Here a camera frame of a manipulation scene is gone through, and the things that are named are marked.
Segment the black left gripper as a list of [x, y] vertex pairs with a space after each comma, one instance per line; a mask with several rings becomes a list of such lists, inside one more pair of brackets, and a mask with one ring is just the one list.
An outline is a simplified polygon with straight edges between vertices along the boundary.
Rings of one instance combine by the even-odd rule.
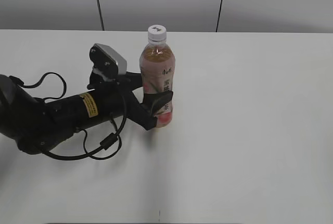
[[124, 116], [145, 130], [151, 130], [157, 126], [155, 114], [172, 100], [173, 91], [144, 93], [143, 101], [139, 102], [133, 91], [142, 86], [141, 73], [127, 72], [106, 82], [92, 71], [87, 88], [90, 89], [89, 93], [97, 106], [97, 117], [101, 121]]

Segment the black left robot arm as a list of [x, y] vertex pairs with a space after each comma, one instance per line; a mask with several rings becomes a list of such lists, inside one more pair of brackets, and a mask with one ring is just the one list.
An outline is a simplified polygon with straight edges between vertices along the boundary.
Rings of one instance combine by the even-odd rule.
[[172, 100], [173, 92], [145, 94], [140, 102], [133, 92], [142, 85], [140, 73], [127, 72], [110, 80], [91, 73], [85, 93], [38, 98], [27, 93], [28, 86], [19, 78], [1, 75], [1, 134], [27, 154], [66, 160], [52, 152], [57, 145], [116, 117], [146, 130], [155, 128], [156, 114]]

